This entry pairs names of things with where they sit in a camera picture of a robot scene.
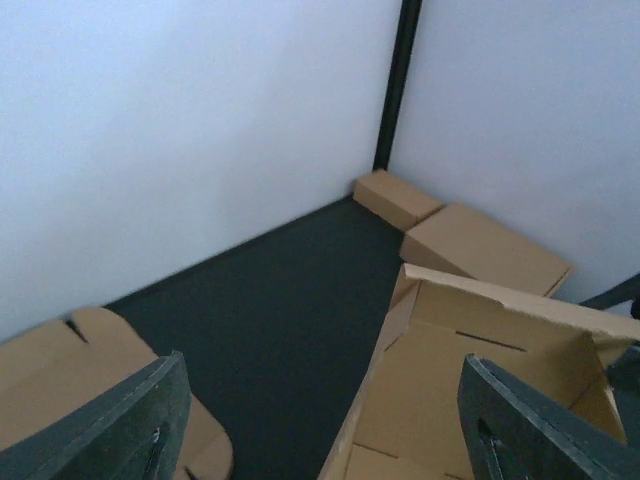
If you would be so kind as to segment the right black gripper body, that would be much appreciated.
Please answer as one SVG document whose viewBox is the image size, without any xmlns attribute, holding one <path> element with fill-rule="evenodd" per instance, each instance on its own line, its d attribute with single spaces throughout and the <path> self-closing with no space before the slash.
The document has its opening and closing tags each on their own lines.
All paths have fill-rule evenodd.
<svg viewBox="0 0 640 480">
<path fill-rule="evenodd" d="M 594 310 L 607 310 L 630 302 L 630 315 L 639 321 L 639 274 L 594 297 L 584 300 L 580 306 Z M 605 374 L 614 390 L 639 397 L 639 341 L 604 338 L 598 345 Z"/>
</svg>

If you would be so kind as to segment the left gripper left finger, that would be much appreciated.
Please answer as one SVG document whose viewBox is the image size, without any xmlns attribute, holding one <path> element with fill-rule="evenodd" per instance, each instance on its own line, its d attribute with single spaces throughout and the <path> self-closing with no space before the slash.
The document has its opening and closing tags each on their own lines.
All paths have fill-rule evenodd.
<svg viewBox="0 0 640 480">
<path fill-rule="evenodd" d="M 140 369 L 1 451 L 3 479 L 171 479 L 191 406 L 183 354 Z"/>
</svg>

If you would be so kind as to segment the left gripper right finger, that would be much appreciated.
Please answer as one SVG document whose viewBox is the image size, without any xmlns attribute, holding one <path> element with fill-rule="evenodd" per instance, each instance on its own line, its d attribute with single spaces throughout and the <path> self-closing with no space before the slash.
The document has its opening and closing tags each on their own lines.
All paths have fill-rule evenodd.
<svg viewBox="0 0 640 480">
<path fill-rule="evenodd" d="M 457 405 L 476 479 L 637 479 L 639 452 L 495 363 L 464 358 Z"/>
</svg>

